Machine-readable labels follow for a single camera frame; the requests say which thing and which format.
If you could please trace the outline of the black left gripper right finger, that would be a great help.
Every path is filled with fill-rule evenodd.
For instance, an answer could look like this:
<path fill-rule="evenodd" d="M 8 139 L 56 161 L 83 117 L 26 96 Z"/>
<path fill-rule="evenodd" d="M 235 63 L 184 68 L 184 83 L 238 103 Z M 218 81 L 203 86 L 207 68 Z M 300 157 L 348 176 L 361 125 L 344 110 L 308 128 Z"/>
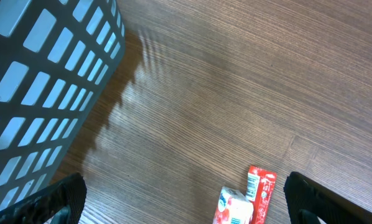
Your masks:
<path fill-rule="evenodd" d="M 283 191 L 292 224 L 368 224 L 372 213 L 299 172 L 291 172 Z"/>

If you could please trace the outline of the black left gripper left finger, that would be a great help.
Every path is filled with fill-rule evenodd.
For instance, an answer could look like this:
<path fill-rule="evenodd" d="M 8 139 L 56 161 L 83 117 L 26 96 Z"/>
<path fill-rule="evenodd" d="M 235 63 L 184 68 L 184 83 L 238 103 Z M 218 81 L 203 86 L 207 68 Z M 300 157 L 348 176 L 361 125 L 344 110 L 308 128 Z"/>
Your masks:
<path fill-rule="evenodd" d="M 74 173 L 0 211 L 0 224 L 78 223 L 86 200 L 83 176 Z"/>

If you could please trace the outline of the red stick sachet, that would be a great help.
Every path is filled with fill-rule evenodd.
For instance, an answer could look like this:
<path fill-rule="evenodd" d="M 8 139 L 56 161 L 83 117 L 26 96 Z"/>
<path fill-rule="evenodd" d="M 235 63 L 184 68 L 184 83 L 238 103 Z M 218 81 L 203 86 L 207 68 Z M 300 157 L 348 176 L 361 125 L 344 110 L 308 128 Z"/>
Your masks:
<path fill-rule="evenodd" d="M 275 172 L 256 166 L 249 167 L 246 198 L 254 207 L 251 224 L 264 224 L 276 179 Z"/>

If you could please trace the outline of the red Kleenex tissue pack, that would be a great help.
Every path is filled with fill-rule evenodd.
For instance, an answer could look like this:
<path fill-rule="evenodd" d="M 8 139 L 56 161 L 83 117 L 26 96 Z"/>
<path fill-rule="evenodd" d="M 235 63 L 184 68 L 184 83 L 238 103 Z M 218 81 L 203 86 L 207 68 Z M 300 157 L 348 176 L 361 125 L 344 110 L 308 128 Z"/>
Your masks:
<path fill-rule="evenodd" d="M 213 224 L 250 224 L 253 204 L 239 191 L 222 187 Z"/>

